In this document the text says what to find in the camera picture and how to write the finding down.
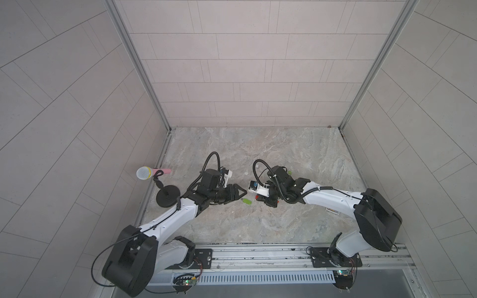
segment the white tiled wall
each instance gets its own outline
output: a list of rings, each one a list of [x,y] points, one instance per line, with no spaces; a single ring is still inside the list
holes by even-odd
[[[476,12],[473,0],[421,0],[344,129],[433,297],[477,297]]]
[[[338,125],[403,4],[116,0],[173,126]]]
[[[93,297],[165,127],[101,0],[1,1],[0,28],[0,296]]]

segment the gray marble surface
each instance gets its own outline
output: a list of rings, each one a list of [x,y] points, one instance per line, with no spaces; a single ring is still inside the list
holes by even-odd
[[[287,167],[294,179],[308,178],[342,190],[365,190],[337,128],[177,128],[163,162],[163,167],[171,168],[172,173],[162,176],[161,181],[164,185],[176,185],[184,193],[212,151],[219,153],[221,166],[233,172],[229,183],[245,189],[250,180],[255,180],[252,163],[260,158],[271,167]],[[207,168],[216,167],[212,157]],[[264,168],[259,164],[257,173]],[[143,222],[165,211],[157,205],[156,193],[157,189]],[[337,233],[355,225],[349,217],[332,214],[322,206],[280,200],[278,207],[272,208],[256,201],[252,193],[245,198],[252,205],[235,201],[210,206],[180,227],[173,237],[185,236],[195,243],[329,243]]]

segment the black round stand base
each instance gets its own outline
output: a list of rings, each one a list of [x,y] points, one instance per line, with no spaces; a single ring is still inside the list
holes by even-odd
[[[177,203],[180,190],[177,186],[166,185],[156,195],[156,202],[160,207],[169,208]]]

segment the wire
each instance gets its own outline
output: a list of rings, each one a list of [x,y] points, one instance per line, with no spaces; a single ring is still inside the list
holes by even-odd
[[[149,290],[146,289],[146,288],[144,288],[144,290],[146,290],[146,292],[153,293],[153,294],[171,294],[171,293],[178,293],[177,291],[172,291],[172,292],[153,292],[153,291],[149,291]]]
[[[152,229],[155,229],[158,225],[160,225],[163,221],[167,220],[169,217],[171,217],[177,210],[175,210],[171,215],[169,215],[168,217],[164,218],[163,220],[161,220],[160,222],[158,222],[157,224],[153,225],[152,227],[150,227],[149,229],[145,230],[145,231],[142,231],[142,232],[139,232],[138,234],[134,234],[132,236],[129,236],[127,238],[124,238],[122,240],[119,240],[113,244],[111,244],[110,246],[106,247],[105,249],[103,249],[102,252],[100,252],[96,258],[94,258],[94,261],[93,263],[91,264],[91,278],[93,279],[93,281],[95,282],[95,284],[99,285],[99,286],[102,286],[102,287],[105,287],[105,288],[112,288],[112,287],[115,287],[115,285],[103,285],[101,283],[99,283],[95,278],[94,278],[94,273],[93,273],[93,267],[94,267],[94,264],[96,263],[97,259],[99,258],[100,255],[102,255],[106,250],[108,250],[110,247],[113,247],[115,246],[116,244],[118,243],[121,243],[123,241],[126,241],[126,240],[129,240],[131,238],[136,238],[138,237],[140,234],[144,234],[145,232],[149,231],[149,230],[152,230]]]

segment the white vent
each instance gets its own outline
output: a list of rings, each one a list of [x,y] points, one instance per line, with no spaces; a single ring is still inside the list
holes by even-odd
[[[333,271],[204,272],[197,285],[330,284]]]

